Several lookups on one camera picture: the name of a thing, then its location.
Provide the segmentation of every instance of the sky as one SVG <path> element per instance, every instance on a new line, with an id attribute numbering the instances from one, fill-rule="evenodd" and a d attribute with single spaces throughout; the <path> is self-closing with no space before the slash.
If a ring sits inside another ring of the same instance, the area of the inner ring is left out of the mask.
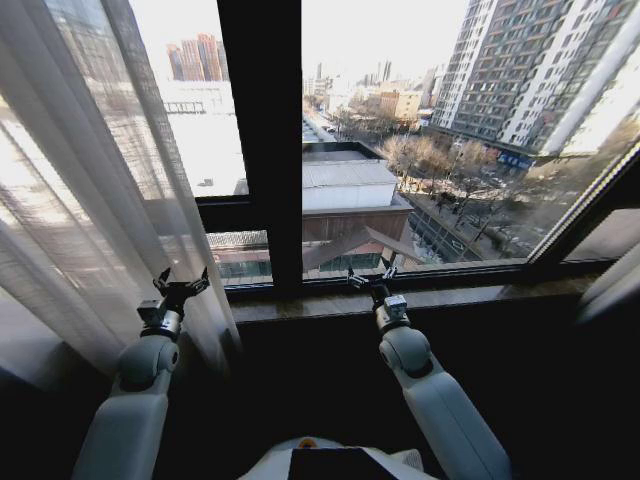
<path id="1" fill-rule="evenodd" d="M 391 78 L 423 76 L 453 52 L 467 0 L 302 0 L 304 77 L 354 80 L 391 60 Z"/>
<path id="2" fill-rule="evenodd" d="M 130 0 L 156 73 L 169 79 L 168 43 L 198 33 L 221 38 L 215 0 Z M 305 78 L 323 63 L 353 80 L 392 62 L 391 78 L 418 78 L 453 52 L 468 0 L 302 0 Z"/>

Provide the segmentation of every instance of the brown wall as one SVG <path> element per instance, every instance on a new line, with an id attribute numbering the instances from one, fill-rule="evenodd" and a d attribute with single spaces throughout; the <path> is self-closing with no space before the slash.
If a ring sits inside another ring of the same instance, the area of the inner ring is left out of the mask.
<path id="1" fill-rule="evenodd" d="M 407 210 L 392 212 L 362 212 L 360 214 L 302 215 L 302 241 L 334 240 L 362 226 L 400 240 L 409 215 Z"/>

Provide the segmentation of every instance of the white roof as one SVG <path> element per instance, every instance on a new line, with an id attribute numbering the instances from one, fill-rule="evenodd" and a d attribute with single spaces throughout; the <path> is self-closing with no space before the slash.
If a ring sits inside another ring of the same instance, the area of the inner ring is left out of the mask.
<path id="1" fill-rule="evenodd" d="M 395 185 L 396 177 L 382 161 L 303 162 L 302 187 Z"/>

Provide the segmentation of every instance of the low building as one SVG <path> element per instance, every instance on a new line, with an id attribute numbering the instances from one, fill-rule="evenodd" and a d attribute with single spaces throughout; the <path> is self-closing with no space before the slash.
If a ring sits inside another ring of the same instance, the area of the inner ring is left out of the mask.
<path id="1" fill-rule="evenodd" d="M 420 106 L 420 92 L 393 91 L 380 93 L 380 112 L 399 120 L 415 120 Z"/>
<path id="2" fill-rule="evenodd" d="M 420 263 L 411 243 L 411 206 L 387 162 L 359 142 L 304 144 L 302 248 L 305 278 Z"/>

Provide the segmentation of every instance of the curtain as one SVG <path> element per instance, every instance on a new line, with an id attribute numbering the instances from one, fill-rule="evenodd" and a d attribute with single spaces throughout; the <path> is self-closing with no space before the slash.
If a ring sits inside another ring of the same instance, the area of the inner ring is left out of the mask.
<path id="1" fill-rule="evenodd" d="M 128 3 L 2 2 L 0 65 L 0 286 L 110 374 L 152 277 L 208 266 L 185 329 L 227 372 L 238 333 Z"/>

